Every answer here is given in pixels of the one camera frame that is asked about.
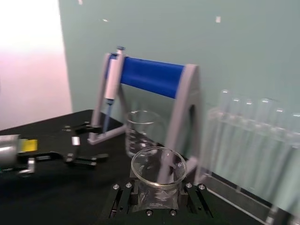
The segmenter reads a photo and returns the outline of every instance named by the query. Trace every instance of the gray plastic stand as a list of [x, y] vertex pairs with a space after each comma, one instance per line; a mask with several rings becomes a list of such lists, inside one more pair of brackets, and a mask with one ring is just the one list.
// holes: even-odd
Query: gray plastic stand
[[[110, 54], [107, 54], [104, 58], [103, 69], [100, 77], [100, 89], [98, 94], [98, 101], [95, 110], [93, 111], [91, 125], [92, 127], [100, 126], [101, 106], [103, 105], [104, 92], [105, 92], [105, 73], [107, 71], [108, 61]], [[198, 164], [199, 151], [200, 151], [200, 119], [201, 119], [201, 108], [200, 108], [200, 88], [199, 88], [199, 69], [197, 65], [187, 64], [180, 77], [180, 83], [178, 85], [175, 104], [172, 111], [172, 117], [168, 128], [165, 147], [179, 151], [178, 140], [183, 129], [185, 118], [190, 116], [192, 121], [192, 154], [190, 159], [187, 161], [187, 172], [191, 172], [196, 168]], [[128, 112], [128, 107], [124, 98], [122, 86], [119, 88], [119, 98], [123, 115], [125, 117]], [[109, 130], [105, 134], [94, 134], [90, 133], [88, 141], [90, 144], [97, 144], [108, 140], [112, 137], [121, 135], [125, 132], [126, 125]]]

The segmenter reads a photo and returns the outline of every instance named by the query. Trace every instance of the white wall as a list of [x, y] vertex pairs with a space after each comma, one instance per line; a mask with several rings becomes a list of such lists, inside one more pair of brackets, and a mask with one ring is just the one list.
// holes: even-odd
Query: white wall
[[71, 113], [58, 1], [0, 5], [0, 130]]

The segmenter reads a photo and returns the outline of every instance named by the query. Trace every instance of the black tabletop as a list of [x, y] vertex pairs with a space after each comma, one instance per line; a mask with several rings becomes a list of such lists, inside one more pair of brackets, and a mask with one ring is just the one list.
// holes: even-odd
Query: black tabletop
[[[0, 135], [20, 134], [37, 138], [40, 151], [68, 153], [66, 138], [61, 131], [65, 125], [76, 126], [90, 121], [92, 110], [73, 113], [21, 127], [0, 131]], [[110, 128], [120, 126], [111, 120]], [[0, 223], [30, 225], [92, 225], [97, 220], [110, 187], [123, 185], [129, 178], [130, 158], [125, 153], [125, 136], [120, 135], [97, 145], [81, 138], [87, 156], [108, 153], [109, 159], [96, 170], [68, 168], [61, 161], [40, 163], [36, 173], [27, 178], [12, 174], [0, 176]], [[232, 206], [211, 196], [210, 202], [229, 222], [255, 225], [257, 221]]]

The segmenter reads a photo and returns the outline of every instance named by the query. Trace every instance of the bolt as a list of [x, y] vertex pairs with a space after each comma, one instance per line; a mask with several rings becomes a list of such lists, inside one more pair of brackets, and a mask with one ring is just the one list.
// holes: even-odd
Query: bolt
[[146, 211], [146, 215], [147, 215], [148, 217], [152, 216], [152, 211], [151, 211], [151, 210], [147, 210], [147, 211]]
[[115, 190], [117, 190], [119, 188], [119, 185], [117, 185], [117, 184], [115, 184], [114, 186], [113, 186], [113, 189], [115, 189]]
[[186, 184], [187, 188], [191, 188], [193, 185], [191, 183]]
[[127, 187], [127, 188], [131, 188], [131, 186], [132, 186], [131, 183], [127, 183], [127, 184], [126, 184], [126, 187]]
[[171, 214], [171, 216], [174, 217], [174, 216], [176, 216], [176, 211], [175, 211], [175, 210], [171, 210], [171, 211], [170, 211], [170, 214]]
[[200, 184], [198, 187], [199, 187], [200, 190], [204, 190], [205, 189], [205, 185], [204, 184]]

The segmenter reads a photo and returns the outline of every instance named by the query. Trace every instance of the metal cylinder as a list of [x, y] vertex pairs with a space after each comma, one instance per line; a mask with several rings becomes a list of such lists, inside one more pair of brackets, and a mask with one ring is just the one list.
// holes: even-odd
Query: metal cylinder
[[17, 161], [19, 135], [0, 135], [0, 169], [13, 167]]

